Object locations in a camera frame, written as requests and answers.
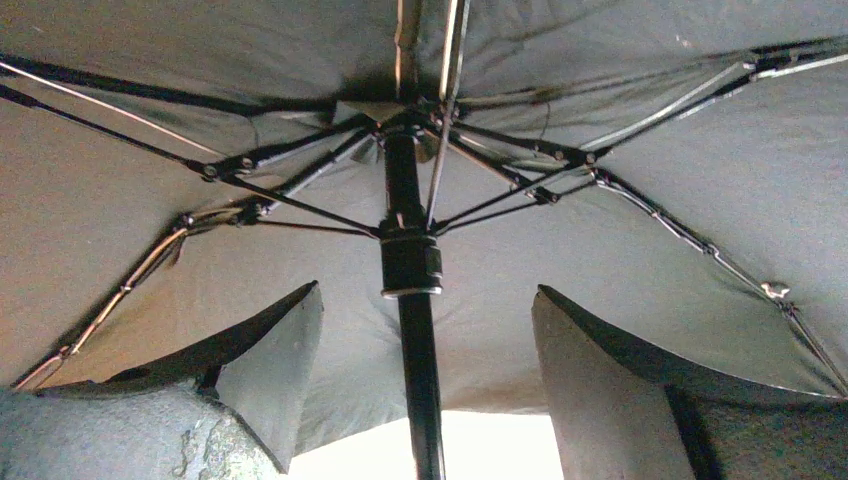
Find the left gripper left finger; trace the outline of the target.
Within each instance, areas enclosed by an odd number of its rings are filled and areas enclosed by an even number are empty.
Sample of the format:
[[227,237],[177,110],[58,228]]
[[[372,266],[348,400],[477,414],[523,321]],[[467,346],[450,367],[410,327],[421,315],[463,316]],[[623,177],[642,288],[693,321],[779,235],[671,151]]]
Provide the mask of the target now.
[[102,381],[1,393],[5,479],[220,479],[289,469],[320,342],[317,282]]

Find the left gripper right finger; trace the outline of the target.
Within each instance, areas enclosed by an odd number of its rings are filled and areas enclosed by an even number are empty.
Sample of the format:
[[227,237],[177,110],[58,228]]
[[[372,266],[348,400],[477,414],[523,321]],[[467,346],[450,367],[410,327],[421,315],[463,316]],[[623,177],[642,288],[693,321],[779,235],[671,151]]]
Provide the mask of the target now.
[[843,479],[847,402],[720,372],[554,288],[531,309],[567,479]]

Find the beige folding umbrella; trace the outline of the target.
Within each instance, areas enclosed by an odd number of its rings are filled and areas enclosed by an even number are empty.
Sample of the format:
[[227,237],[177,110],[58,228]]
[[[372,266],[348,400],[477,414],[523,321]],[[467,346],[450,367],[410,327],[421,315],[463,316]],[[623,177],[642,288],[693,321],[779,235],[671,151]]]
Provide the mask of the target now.
[[847,401],[846,3],[2,3],[1,391],[310,282],[293,457],[407,418],[440,479],[444,410],[549,414],[542,285]]

